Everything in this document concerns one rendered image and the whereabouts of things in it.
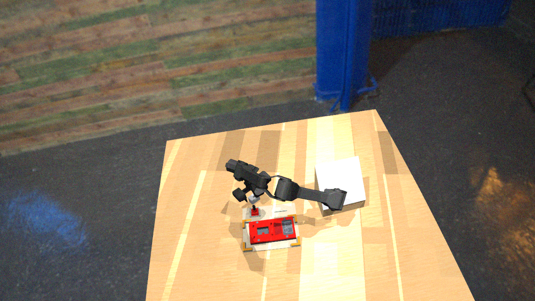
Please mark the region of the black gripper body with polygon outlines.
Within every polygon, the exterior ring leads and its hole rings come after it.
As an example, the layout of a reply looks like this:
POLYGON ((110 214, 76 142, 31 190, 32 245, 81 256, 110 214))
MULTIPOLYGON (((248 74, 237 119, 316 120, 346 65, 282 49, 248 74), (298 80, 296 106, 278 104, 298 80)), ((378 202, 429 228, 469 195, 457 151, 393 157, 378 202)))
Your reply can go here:
MULTIPOLYGON (((259 173, 259 174, 270 177, 270 175, 267 174, 265 171, 262 171, 262 172, 259 173)), ((244 185, 246 185, 246 187, 245 187, 243 190, 240 190, 239 187, 238 187, 237 189, 235 189, 235 190, 232 191, 233 196, 234 196, 239 202, 242 202, 242 201, 246 198, 246 193, 249 192, 248 185, 250 186, 250 182, 248 182, 248 181, 244 181, 243 183, 244 183, 244 185)))

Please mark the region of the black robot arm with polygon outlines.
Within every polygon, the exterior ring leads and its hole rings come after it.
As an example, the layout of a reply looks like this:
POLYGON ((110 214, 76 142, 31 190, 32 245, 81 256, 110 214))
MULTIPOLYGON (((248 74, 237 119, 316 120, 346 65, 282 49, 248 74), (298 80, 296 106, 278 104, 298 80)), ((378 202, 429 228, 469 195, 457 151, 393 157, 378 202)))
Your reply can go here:
POLYGON ((300 187, 296 182, 293 182, 291 179, 286 177, 276 175, 276 176, 264 176, 258 172, 259 168, 248 164, 243 161, 236 161, 230 159, 225 164, 226 170, 230 173, 233 173, 235 180, 248 181, 249 191, 251 190, 255 197, 262 196, 266 193, 270 198, 279 200, 279 201, 293 201, 297 198, 306 199, 310 201, 323 203, 329 209, 333 210, 342 210, 346 194, 348 191, 340 190, 340 188, 334 189, 325 189, 324 191, 313 190, 306 187, 300 187), (268 181, 269 179, 278 177, 275 196, 273 196, 268 190, 268 181))

